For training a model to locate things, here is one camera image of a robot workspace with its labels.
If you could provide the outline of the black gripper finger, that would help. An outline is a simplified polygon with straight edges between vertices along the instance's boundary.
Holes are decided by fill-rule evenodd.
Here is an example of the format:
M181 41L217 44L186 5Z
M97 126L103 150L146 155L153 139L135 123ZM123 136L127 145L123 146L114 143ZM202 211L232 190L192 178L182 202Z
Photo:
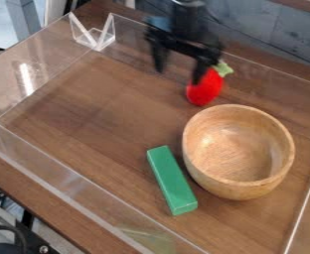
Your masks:
M193 72L193 85L197 85L201 82L202 77L205 76L212 65L216 64L214 58L197 58L197 64Z
M170 51L159 42L151 43L151 51L155 69L162 73L166 68Z

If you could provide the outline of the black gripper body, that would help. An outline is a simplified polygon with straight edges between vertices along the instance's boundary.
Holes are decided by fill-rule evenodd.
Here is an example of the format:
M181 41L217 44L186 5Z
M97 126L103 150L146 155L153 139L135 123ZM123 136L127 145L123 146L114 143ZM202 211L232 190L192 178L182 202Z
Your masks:
M159 42L170 52L193 59L214 58L217 64L221 61L224 44L201 20L206 12L205 0L172 0L172 13L168 17L149 16L145 19L145 39L150 49L151 43Z

